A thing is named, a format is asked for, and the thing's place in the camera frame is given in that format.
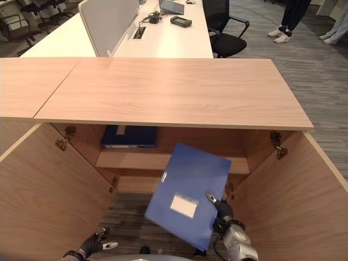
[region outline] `black office chair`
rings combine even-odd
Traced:
[[[6,23],[4,20],[15,16],[18,17],[18,21]],[[14,23],[19,23],[20,28],[10,30],[10,24]],[[41,33],[41,29],[36,26],[31,26],[27,19],[21,19],[19,15],[10,15],[0,19],[0,33],[9,41],[19,42],[25,40],[27,42],[28,47],[17,52],[17,55],[21,56],[23,53],[28,51],[33,46],[30,40],[35,41],[34,35]]]
[[[72,13],[72,12],[63,12],[63,11],[61,10],[59,4],[63,4],[63,3],[65,3],[65,2],[66,2],[66,0],[50,0],[50,1],[49,1],[49,4],[50,4],[51,6],[53,6],[53,8],[57,8],[57,10],[58,10],[58,13],[55,14],[55,15],[52,17],[52,19],[56,19],[56,20],[57,20],[58,18],[63,17],[63,16],[66,16],[66,17],[68,17],[68,18],[71,18],[72,16],[74,16],[74,13]]]
[[[210,36],[210,44],[213,53],[217,53],[218,58],[226,58],[245,49],[246,41],[241,39],[241,36],[250,23],[248,20],[229,15],[229,0],[203,0],[203,9],[208,31],[215,33]],[[238,37],[223,33],[230,19],[245,24],[244,30]]]
[[[45,2],[40,2],[41,5],[39,5],[37,2],[31,2],[28,5],[22,5],[20,1],[18,1],[19,5],[21,6],[21,12],[27,12],[27,13],[34,13],[34,15],[38,15],[41,19],[42,25],[41,27],[43,30],[46,31],[47,34],[49,34],[48,31],[48,24],[46,20],[50,20],[49,18],[44,18],[41,16],[41,11],[46,9],[49,6],[49,0]]]

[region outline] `black pants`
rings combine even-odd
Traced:
[[[294,30],[304,17],[310,0],[287,0],[282,25],[288,26],[290,31]]]

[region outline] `white sneaker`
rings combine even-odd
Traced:
[[[291,37],[287,36],[286,34],[283,34],[281,37],[278,37],[277,39],[274,40],[275,43],[277,44],[282,44],[285,42],[288,42]]]
[[[338,41],[334,41],[331,38],[328,38],[328,39],[325,39],[323,42],[328,44],[328,45],[335,45],[335,44],[337,44]]]
[[[327,38],[329,38],[329,36],[326,36],[326,34],[319,36],[320,40],[326,40]]]
[[[279,31],[278,29],[273,31],[273,32],[269,32],[267,35],[269,37],[280,37],[282,36],[284,33],[282,31]]]

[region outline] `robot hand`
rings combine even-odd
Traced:
[[[206,195],[217,209],[217,218],[213,224],[213,229],[220,236],[214,242],[215,253],[223,261],[226,261],[216,249],[216,243],[222,239],[228,252],[229,261],[258,261],[257,252],[251,245],[244,224],[233,219],[232,208],[226,200],[219,201],[210,192],[207,192]]]
[[[98,232],[87,238],[77,252],[66,252],[63,257],[63,261],[85,261],[94,253],[117,247],[117,242],[102,243],[102,241],[106,239],[109,232],[109,227],[102,227]]]

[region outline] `blue file folder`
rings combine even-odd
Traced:
[[[217,210],[206,192],[221,198],[230,168],[230,160],[177,144],[145,217],[197,249],[208,249]]]

